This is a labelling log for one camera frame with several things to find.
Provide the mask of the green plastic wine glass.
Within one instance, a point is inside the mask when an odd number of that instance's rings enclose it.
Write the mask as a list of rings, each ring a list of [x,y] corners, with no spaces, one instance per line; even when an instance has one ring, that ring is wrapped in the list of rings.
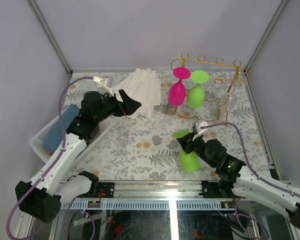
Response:
[[[180,130],[175,132],[173,134],[173,137],[176,139],[182,138],[189,133],[190,133],[189,130]],[[199,158],[194,152],[191,152],[190,154],[186,154],[181,148],[178,157],[179,157],[182,170],[184,172],[186,173],[194,172],[200,168]]]
[[[190,78],[195,86],[188,91],[186,103],[190,108],[198,109],[205,101],[205,90],[202,85],[208,82],[210,76],[203,70],[196,70],[191,73]]]

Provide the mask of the magenta plastic wine glass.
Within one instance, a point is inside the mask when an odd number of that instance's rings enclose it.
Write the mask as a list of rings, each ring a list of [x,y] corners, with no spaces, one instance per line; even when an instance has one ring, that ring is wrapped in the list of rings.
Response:
[[[191,72],[188,68],[181,66],[173,70],[173,75],[178,79],[178,82],[171,86],[167,100],[173,106],[180,106],[184,103],[186,97],[186,88],[183,80],[187,80],[191,76]]]

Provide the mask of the clear wine glass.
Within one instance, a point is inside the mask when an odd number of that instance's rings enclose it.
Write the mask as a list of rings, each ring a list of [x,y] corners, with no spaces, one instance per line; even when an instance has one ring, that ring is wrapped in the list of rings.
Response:
[[[237,96],[234,94],[236,89],[242,89],[246,84],[239,80],[231,82],[231,91],[225,93],[219,100],[218,109],[221,112],[230,112],[237,103]]]

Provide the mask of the gold wire wine glass rack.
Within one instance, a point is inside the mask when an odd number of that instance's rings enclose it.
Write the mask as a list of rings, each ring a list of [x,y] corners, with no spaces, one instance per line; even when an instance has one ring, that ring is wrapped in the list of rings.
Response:
[[[232,81],[244,82],[245,83],[245,87],[246,87],[247,83],[250,81],[250,78],[251,78],[250,71],[247,68],[245,68],[245,67],[242,66],[242,62],[240,60],[234,60],[232,64],[225,64],[225,60],[222,57],[221,58],[217,57],[214,62],[211,62],[211,61],[207,61],[207,58],[204,55],[199,55],[197,57],[197,59],[194,60],[194,59],[190,58],[190,54],[187,53],[187,52],[183,52],[181,54],[181,57],[176,58],[176,59],[174,59],[174,60],[171,61],[170,68],[172,69],[172,73],[173,73],[173,70],[175,68],[178,68],[178,67],[185,67],[185,68],[187,68],[186,64],[188,62],[191,62],[191,63],[200,63],[200,64],[204,64],[204,65],[212,65],[212,66],[219,66],[219,67],[226,67],[226,68],[232,68],[232,69],[234,69],[234,76],[233,76],[233,78],[216,77],[216,76],[210,76],[209,75],[209,80],[213,79],[213,83],[216,84],[216,85],[222,85],[224,82],[228,82],[229,83],[229,87],[228,87],[226,93],[232,91],[232,87],[231,87],[231,82]],[[185,95],[185,99],[184,99],[183,104],[184,103],[187,104],[188,92],[196,84],[191,80],[191,77],[189,77],[186,80],[183,80],[182,83],[184,84],[185,89],[186,89],[186,95]],[[204,103],[206,103],[206,102],[207,103],[213,103],[213,102],[217,102],[218,103],[218,105],[217,105],[217,115],[216,115],[216,118],[213,119],[214,122],[220,122],[222,114],[225,114],[225,121],[227,122],[229,120],[229,113],[232,111],[231,110],[230,112],[223,112],[223,111],[219,110],[219,101],[220,101],[221,97],[217,97],[217,98],[215,98],[213,100],[206,100],[206,94],[205,94]],[[184,118],[184,119],[194,119],[194,118],[198,119],[199,118],[196,115],[194,115],[194,116],[185,116],[185,115],[180,114],[178,112],[178,107],[179,106],[171,105],[168,102],[165,112],[166,113],[177,114],[181,118]]]

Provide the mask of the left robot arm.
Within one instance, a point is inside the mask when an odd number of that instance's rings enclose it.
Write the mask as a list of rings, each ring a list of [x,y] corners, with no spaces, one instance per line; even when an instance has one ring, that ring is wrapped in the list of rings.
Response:
[[[99,194],[99,178],[87,171],[60,185],[67,170],[83,153],[99,131],[99,124],[108,117],[134,114],[141,103],[130,98],[123,89],[121,99],[109,93],[88,91],[81,101],[79,114],[62,131],[59,147],[43,168],[28,182],[20,181],[15,187],[19,209],[45,224],[52,222],[61,206],[77,197],[95,197]]]

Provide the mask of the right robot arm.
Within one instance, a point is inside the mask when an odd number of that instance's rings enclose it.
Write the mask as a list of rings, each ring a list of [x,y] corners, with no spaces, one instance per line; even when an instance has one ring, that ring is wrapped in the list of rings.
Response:
[[[299,187],[253,173],[247,163],[228,154],[217,139],[204,141],[201,136],[188,130],[181,130],[173,136],[183,152],[199,157],[215,169],[221,196],[227,198],[233,194],[253,200],[281,214],[300,229]]]

